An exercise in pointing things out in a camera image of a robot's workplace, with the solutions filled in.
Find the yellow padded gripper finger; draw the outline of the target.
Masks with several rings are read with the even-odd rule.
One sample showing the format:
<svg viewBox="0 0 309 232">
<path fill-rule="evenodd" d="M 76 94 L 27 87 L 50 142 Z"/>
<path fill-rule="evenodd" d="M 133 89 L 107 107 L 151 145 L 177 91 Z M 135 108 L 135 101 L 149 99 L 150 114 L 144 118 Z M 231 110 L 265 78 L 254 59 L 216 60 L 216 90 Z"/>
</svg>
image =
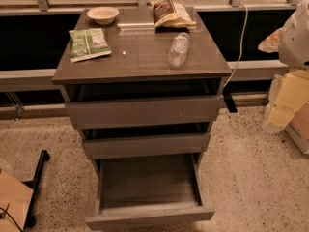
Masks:
<svg viewBox="0 0 309 232">
<path fill-rule="evenodd" d="M 280 132 L 308 101 L 308 71 L 292 69 L 285 75 L 276 75 L 270 85 L 262 129 L 270 134 Z"/>
</svg>

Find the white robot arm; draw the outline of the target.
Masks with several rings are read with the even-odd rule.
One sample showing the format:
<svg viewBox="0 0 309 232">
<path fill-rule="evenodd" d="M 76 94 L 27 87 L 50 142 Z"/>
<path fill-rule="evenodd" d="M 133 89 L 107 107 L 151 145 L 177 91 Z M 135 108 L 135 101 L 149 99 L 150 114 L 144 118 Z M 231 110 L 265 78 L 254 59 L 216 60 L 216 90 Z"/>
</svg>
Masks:
<svg viewBox="0 0 309 232">
<path fill-rule="evenodd" d="M 264 131 L 278 133 L 309 101 L 309 0 L 299 3 L 284 25 L 266 37 L 258 49 L 277 52 L 279 61 L 290 68 L 272 80 L 261 124 Z"/>
</svg>

